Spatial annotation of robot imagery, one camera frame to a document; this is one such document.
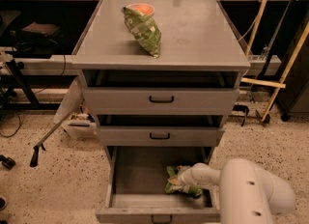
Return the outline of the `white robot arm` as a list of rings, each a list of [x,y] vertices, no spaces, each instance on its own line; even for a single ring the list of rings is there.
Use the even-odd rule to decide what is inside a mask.
[[[177,180],[201,188],[217,185],[221,224],[273,224],[273,215],[295,208],[292,187],[247,159],[230,159],[220,170],[196,163],[182,168]]]

